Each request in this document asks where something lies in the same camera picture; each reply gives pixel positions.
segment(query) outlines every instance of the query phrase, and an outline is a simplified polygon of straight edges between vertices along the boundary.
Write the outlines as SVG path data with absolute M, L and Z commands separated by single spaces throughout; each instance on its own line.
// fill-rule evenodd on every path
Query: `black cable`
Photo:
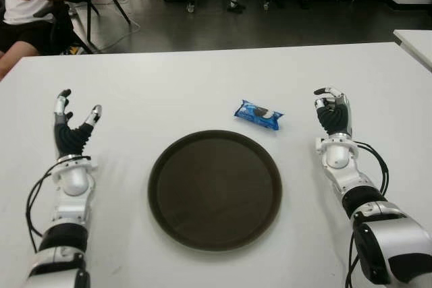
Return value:
M 389 187 L 389 169 L 387 167 L 387 164 L 385 163 L 384 159 L 381 157 L 381 155 L 379 155 L 379 153 L 369 144 L 367 143 L 363 143 L 363 142 L 357 142 L 355 141 L 358 145 L 359 148 L 362 148 L 363 150 L 366 150 L 368 152 L 370 152 L 377 160 L 379 163 L 379 166 L 381 167 L 381 172 L 383 174 L 383 179 L 381 181 L 381 188 L 380 188 L 380 192 L 381 194 L 384 196 L 385 193 L 387 192 L 387 189 Z M 355 257 L 353 263 L 351 263 L 352 260 L 352 248 L 354 246 L 354 233 L 351 235 L 351 240 L 350 240 L 350 250 L 349 250 L 349 255 L 348 255 L 348 273 L 346 275 L 346 279 L 345 279 L 345 288 L 352 288 L 352 273 L 354 272 L 354 269 L 356 268 L 356 265 L 359 261 L 358 255 Z
M 33 237 L 33 233 L 36 234 L 39 237 L 42 237 L 42 234 L 33 226 L 33 222 L 32 222 L 32 207 L 34 202 L 36 201 L 37 196 L 39 195 L 39 192 L 42 188 L 42 184 L 43 181 L 48 178 L 49 176 L 51 176 L 50 172 L 57 166 L 60 165 L 62 163 L 65 162 L 69 162 L 69 161 L 75 161 L 75 160 L 81 160 L 81 159 L 87 159 L 87 160 L 91 160 L 91 158 L 89 156 L 75 156 L 74 158 L 70 158 L 70 159 L 66 159 L 64 161 L 58 162 L 56 164 L 54 164 L 52 167 L 50 167 L 47 172 L 45 172 L 45 174 L 42 176 L 42 178 L 40 178 L 35 185 L 33 186 L 33 188 L 31 189 L 28 197 L 27 197 L 27 203 L 26 203 L 26 221 L 27 221 L 27 228 L 28 228 L 28 233 L 30 235 L 30 240 L 32 242 L 33 245 L 33 250 L 34 253 L 37 253 L 37 247 L 36 247 L 36 243 L 34 241 L 34 237 Z

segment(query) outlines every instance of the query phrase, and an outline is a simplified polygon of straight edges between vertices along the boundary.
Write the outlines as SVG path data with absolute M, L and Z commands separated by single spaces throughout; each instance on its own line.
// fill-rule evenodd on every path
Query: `cable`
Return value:
M 379 153 L 371 145 L 363 142 L 357 142 L 357 141 L 355 142 L 358 144 L 359 148 L 362 148 L 363 150 L 366 150 L 367 152 L 371 153 L 378 160 L 379 166 L 381 167 L 381 172 L 383 174 L 383 179 L 381 181 L 381 188 L 379 191 L 384 196 L 389 187 L 389 169 L 387 167 L 387 164 L 385 163 L 381 155 L 379 155 Z M 352 288 L 352 280 L 351 280 L 352 273 L 354 272 L 354 269 L 356 268 L 356 265 L 359 261 L 359 257 L 357 255 L 353 263 L 351 263 L 353 246 L 354 246 L 354 233 L 351 235 L 351 240 L 350 240 L 350 250 L 348 255 L 348 273 L 345 279 L 345 288 Z
M 113 12 L 116 13 L 119 17 L 123 18 L 123 16 L 120 15 L 119 13 L 117 13 L 114 9 L 111 9 L 111 8 L 109 8 L 109 7 L 107 7 L 107 9 L 113 11 Z M 135 26 L 137 27 L 137 29 L 135 29 L 135 30 L 133 30 L 133 31 L 131 31 L 131 32 L 129 32 L 129 33 L 123 35 L 123 36 L 120 37 L 117 41 L 115 41 L 113 44 L 108 45 L 107 47 L 104 47 L 103 49 L 99 49 L 99 52 L 106 51 L 107 49 L 110 49 L 111 47 L 114 47 L 115 45 L 119 44 L 123 39 L 125 39 L 126 37 L 128 37 L 129 35 L 135 34 L 135 33 L 139 32 L 139 31 L 141 30 L 141 25 L 140 25 L 140 24 L 138 24 L 137 22 L 135 22 L 135 21 L 132 20 L 132 19 L 130 19 L 130 22 L 133 23 L 133 24 L 135 24 Z
M 81 160 L 81 159 L 91 160 L 91 158 L 89 156 L 75 156 L 74 158 L 70 158 L 70 159 L 66 159 L 64 161 L 58 162 L 58 163 L 54 164 L 52 167 L 50 167 L 47 170 L 47 172 L 45 172 L 45 174 L 35 183 L 35 185 L 31 189 L 31 191 L 27 197 L 27 203 L 26 203 L 26 221 L 27 221 L 28 233 L 30 235 L 30 240 L 31 240 L 32 245 L 33 245 L 34 253 L 37 253 L 37 248 L 36 248 L 36 243 L 34 242 L 33 233 L 39 237 L 42 237 L 42 234 L 33 226 L 31 212 L 32 212 L 33 204 L 36 201 L 36 198 L 37 198 L 37 196 L 38 196 L 38 194 L 42 188 L 43 181 L 46 178 L 48 178 L 49 176 L 51 176 L 50 172 L 57 165 L 60 165 L 60 164 L 65 163 L 65 162 L 74 161 L 74 160 Z

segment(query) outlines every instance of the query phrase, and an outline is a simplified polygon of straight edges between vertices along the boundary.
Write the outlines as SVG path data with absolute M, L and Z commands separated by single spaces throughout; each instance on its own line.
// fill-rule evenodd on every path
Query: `person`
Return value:
M 5 0 L 6 12 L 0 22 L 0 80 L 23 57 L 49 54 L 53 16 L 33 15 L 63 0 Z

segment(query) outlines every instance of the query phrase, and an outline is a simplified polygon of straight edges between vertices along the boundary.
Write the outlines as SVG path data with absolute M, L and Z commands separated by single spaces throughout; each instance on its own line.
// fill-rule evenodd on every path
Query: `gray floor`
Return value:
M 115 15 L 115 7 L 106 5 L 110 0 L 94 2 L 101 16 L 92 17 L 92 41 L 102 53 L 386 42 L 395 40 L 395 29 L 432 29 L 432 17 L 425 11 L 395 11 L 371 0 L 313 1 L 309 10 L 287 0 L 285 8 L 272 5 L 268 12 L 263 0 L 244 0 L 247 10 L 242 15 L 226 12 L 227 0 L 198 0 L 194 14 L 187 13 L 183 3 L 120 0 L 139 28 Z M 74 22 L 80 35 L 85 31 L 84 9 L 80 10 L 84 25 Z

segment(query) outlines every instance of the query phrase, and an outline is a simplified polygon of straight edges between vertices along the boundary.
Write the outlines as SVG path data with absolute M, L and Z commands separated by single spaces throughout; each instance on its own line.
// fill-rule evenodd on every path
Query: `tabletop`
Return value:
M 394 30 L 401 46 L 432 71 L 432 30 Z
M 354 139 L 387 162 L 387 199 L 432 233 L 432 75 L 396 43 L 25 58 L 0 83 L 0 286 L 19 287 L 28 274 L 24 205 L 55 162 L 53 106 L 71 88 L 71 126 L 95 104 L 103 106 L 84 151 L 99 165 L 87 253 L 93 288 L 343 287 L 350 223 L 315 154 L 315 138 L 325 132 L 313 90 L 324 86 L 348 95 Z M 285 113 L 281 129 L 234 117 L 242 99 Z M 231 252 L 175 242 L 146 198 L 158 156 L 205 129 L 250 137 L 281 175 L 276 220 L 255 242 Z M 379 186 L 374 158 L 360 152 L 358 164 Z M 54 193 L 49 179 L 34 207 L 40 230 L 49 224 Z M 353 282 L 376 287 L 359 267 Z

